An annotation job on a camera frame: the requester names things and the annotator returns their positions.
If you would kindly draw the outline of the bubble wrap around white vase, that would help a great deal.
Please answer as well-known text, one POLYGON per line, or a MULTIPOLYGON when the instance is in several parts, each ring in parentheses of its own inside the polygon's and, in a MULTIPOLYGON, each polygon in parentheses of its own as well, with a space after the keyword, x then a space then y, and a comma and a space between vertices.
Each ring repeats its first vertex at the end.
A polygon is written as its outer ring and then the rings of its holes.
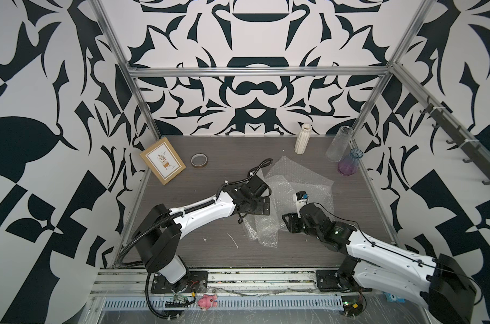
POLYGON ((242 219, 242 227, 245 231, 247 239, 250 241, 258 239, 258 233, 255 229, 254 221, 250 221, 245 217, 242 219))

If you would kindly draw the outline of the bubble wrap sheet around vase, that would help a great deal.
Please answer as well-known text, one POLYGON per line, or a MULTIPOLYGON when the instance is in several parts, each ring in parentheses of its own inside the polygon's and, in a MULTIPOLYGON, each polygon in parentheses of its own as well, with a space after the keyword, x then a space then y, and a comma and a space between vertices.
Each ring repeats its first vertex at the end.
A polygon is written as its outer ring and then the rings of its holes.
POLYGON ((326 187, 331 192, 334 181, 304 167, 286 156, 282 156, 273 164, 266 174, 267 180, 280 180, 284 178, 289 183, 326 187))

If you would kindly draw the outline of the purple blue glass vase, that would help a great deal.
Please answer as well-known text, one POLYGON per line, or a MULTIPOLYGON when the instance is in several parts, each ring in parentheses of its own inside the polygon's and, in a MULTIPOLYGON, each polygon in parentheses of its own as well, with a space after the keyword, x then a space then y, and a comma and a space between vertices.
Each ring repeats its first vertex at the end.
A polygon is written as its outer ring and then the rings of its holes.
POLYGON ((352 148, 349 154, 338 163, 338 172, 343 176, 351 176, 355 174, 359 168, 359 163, 363 156, 364 153, 359 148, 352 148))

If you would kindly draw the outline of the clear glass vase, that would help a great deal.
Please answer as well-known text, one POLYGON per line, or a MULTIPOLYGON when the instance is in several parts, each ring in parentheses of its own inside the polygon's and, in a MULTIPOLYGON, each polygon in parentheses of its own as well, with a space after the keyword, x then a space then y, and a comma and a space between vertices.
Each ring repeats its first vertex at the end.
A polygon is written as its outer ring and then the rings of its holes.
POLYGON ((354 130, 349 126, 342 126, 334 136, 332 143, 325 153, 330 162, 339 162, 347 149, 354 130))

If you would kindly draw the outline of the iridescent bubble wrap bundle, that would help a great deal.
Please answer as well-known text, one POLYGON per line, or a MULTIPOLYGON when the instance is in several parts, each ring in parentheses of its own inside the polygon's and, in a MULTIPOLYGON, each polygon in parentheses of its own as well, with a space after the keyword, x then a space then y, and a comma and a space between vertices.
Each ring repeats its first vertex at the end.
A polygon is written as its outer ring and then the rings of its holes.
POLYGON ((319 184, 307 184, 289 182, 282 175, 275 175, 267 179, 267 184, 272 189, 273 205, 276 215, 280 219, 281 230, 287 232, 287 227, 281 216, 296 211, 295 195, 305 191, 308 194, 309 203, 320 203, 330 212, 334 213, 334 196, 332 188, 334 182, 326 180, 319 184))

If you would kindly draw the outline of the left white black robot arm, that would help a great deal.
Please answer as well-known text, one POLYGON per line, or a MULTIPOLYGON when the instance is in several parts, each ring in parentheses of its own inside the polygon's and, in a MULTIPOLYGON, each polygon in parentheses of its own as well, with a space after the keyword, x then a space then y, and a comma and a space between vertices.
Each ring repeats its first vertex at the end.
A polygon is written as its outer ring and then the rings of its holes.
POLYGON ((136 248, 150 274, 159 274, 171 285, 190 279, 177 254, 180 240, 213 221, 233 215, 239 223, 249 214, 269 215, 270 187, 257 175, 237 183, 224 183, 217 194, 191 205, 167 209, 157 205, 133 233, 128 248, 136 248))

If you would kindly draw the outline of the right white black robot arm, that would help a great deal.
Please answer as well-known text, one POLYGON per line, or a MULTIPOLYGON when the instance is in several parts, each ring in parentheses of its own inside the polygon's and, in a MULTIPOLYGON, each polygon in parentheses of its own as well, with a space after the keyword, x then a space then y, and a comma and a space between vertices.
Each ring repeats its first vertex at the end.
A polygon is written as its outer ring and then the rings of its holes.
POLYGON ((336 272, 341 288, 393 294, 427 309, 441 323, 471 322, 477 289, 454 258, 419 255, 385 243, 317 202, 282 219, 289 232, 314 237, 345 256, 336 272))

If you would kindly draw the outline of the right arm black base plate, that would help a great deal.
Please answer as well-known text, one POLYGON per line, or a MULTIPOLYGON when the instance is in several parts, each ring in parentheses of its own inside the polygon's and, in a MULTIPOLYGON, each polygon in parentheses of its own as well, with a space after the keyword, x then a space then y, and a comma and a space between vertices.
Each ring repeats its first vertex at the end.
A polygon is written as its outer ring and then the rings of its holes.
POLYGON ((354 270, 316 270, 317 289, 320 292, 372 292, 372 288, 364 288, 354 280, 354 270))

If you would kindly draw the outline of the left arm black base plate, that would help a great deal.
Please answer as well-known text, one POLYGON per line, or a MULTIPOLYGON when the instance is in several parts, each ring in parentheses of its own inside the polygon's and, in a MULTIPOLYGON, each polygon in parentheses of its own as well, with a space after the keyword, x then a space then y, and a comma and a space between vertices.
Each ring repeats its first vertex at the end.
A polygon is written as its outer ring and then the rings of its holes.
POLYGON ((182 277, 179 282, 169 283, 164 276, 155 273, 153 279, 151 280, 151 293, 206 293, 208 276, 208 271, 188 271, 188 273, 182 277))

